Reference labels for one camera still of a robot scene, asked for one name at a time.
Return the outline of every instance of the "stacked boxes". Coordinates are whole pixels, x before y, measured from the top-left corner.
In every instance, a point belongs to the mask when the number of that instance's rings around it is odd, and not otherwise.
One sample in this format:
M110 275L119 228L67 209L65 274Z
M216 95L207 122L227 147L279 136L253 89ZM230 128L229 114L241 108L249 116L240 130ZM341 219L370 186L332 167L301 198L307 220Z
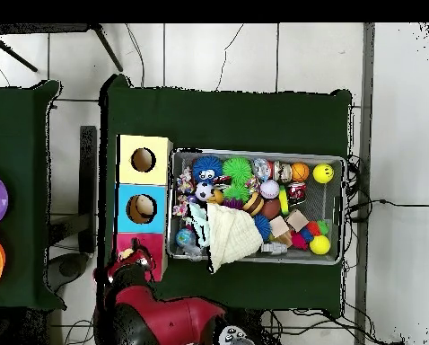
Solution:
M153 257L156 281L167 267L164 232L171 149L166 137L119 136L117 251L130 248L137 238Z

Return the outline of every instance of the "blue box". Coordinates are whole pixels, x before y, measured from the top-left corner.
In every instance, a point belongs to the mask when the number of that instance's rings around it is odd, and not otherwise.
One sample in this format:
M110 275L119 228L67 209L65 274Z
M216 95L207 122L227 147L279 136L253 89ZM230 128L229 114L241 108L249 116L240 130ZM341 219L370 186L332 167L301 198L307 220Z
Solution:
M163 233L165 231L167 188L164 186L119 184L118 233ZM157 213L147 224L137 224L127 215L127 203L133 196L147 195L157 204Z

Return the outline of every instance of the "table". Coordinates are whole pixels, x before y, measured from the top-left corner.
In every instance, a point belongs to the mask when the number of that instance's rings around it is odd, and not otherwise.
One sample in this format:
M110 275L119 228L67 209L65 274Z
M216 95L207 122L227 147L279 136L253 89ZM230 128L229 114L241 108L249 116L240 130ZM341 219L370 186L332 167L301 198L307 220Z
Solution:
M349 91L332 94L130 88L113 75L101 89L100 223L110 252L117 134L168 137L175 147L346 157ZM203 296L229 307L324 308L340 316L341 264L235 262L214 275L203 262L169 259L159 298Z

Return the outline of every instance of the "yellow box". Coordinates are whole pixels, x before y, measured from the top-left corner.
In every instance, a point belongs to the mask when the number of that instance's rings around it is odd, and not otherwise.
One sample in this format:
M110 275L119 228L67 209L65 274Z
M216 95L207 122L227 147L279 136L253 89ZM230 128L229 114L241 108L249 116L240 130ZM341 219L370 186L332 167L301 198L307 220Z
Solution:
M167 185L172 147L167 137L120 135L119 181L125 184Z

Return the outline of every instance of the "yellow ball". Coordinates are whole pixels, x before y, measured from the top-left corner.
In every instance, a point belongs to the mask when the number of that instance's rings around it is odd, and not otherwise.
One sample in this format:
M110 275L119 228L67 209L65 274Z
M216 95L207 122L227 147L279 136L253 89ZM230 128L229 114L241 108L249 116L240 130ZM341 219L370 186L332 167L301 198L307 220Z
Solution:
M330 182L334 176L334 169L329 164L318 164L313 169L313 178L320 184Z
M331 242L325 235L317 235L311 240L311 251L314 254L325 255L330 247Z

